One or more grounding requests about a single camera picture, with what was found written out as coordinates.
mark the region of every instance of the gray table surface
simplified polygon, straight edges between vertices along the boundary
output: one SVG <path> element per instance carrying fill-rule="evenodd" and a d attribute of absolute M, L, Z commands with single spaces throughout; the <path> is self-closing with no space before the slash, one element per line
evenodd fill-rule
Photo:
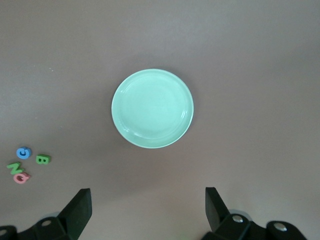
<path fill-rule="evenodd" d="M 190 129 L 160 149 L 111 116 L 119 84 L 148 68 L 194 100 Z M 26 184 L 6 167 L 21 146 Z M 216 187 L 257 224 L 319 239 L 320 2 L 2 0 L 0 154 L 0 225 L 19 231 L 91 188 L 80 240 L 200 240 Z"/>

